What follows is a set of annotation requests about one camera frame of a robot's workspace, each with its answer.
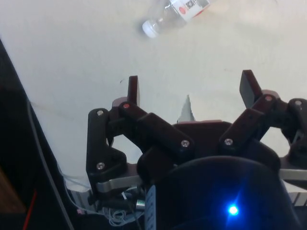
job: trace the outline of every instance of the bottle label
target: bottle label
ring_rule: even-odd
[[[149,189],[145,199],[145,230],[157,230],[155,185]]]
[[[201,0],[203,4],[197,0],[170,0],[170,2],[186,22],[201,13],[210,4],[209,0]]]

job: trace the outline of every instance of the white table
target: white table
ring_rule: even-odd
[[[306,1],[219,0],[149,39],[141,24],[152,2],[0,0],[0,38],[61,170],[83,184],[88,112],[125,96],[130,75],[139,75],[142,108],[170,123],[190,92],[206,105],[203,119],[234,121],[244,110],[243,69],[286,101],[307,98]],[[266,138],[287,153],[282,135]],[[134,146],[123,138],[116,146],[136,162]]]

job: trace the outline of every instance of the black cable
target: black cable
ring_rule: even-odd
[[[44,167],[44,169],[46,171],[46,174],[47,174],[47,177],[48,177],[48,179],[50,181],[50,184],[51,184],[51,187],[53,189],[53,192],[54,192],[54,194],[56,196],[56,199],[57,199],[58,204],[59,204],[59,206],[60,206],[60,208],[62,210],[62,213],[63,213],[64,218],[65,218],[65,220],[66,220],[66,222],[68,224],[69,229],[70,230],[74,230],[72,222],[71,222],[71,220],[70,220],[70,218],[68,216],[68,213],[67,213],[67,211],[65,209],[65,206],[64,206],[64,204],[62,202],[62,199],[61,199],[61,197],[59,195],[58,189],[57,189],[57,187],[56,187],[56,185],[55,185],[55,183],[54,183],[54,181],[52,179],[51,173],[50,173],[49,168],[47,166],[47,162],[46,162],[46,159],[44,157],[43,150],[42,150],[42,147],[40,145],[39,138],[38,138],[38,135],[37,135],[37,131],[36,131],[36,127],[35,127],[33,116],[32,116],[32,111],[31,111],[31,104],[30,104],[29,100],[27,100],[27,113],[28,113],[28,117],[29,117],[29,121],[30,121],[31,130],[32,130],[32,133],[33,133],[33,136],[34,136],[35,144],[36,144],[36,147],[37,147],[37,150],[38,150],[38,153],[39,153],[39,157],[40,157],[40,159],[42,161],[43,167]]]

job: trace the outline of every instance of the blue led light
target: blue led light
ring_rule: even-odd
[[[236,216],[239,213],[239,209],[235,205],[232,205],[229,207],[228,212],[230,215]]]

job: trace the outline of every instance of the bottle cap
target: bottle cap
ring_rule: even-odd
[[[154,30],[152,24],[150,23],[150,21],[146,21],[143,23],[143,31],[145,32],[145,34],[147,36],[149,36],[150,38],[155,38],[157,37],[159,34]]]

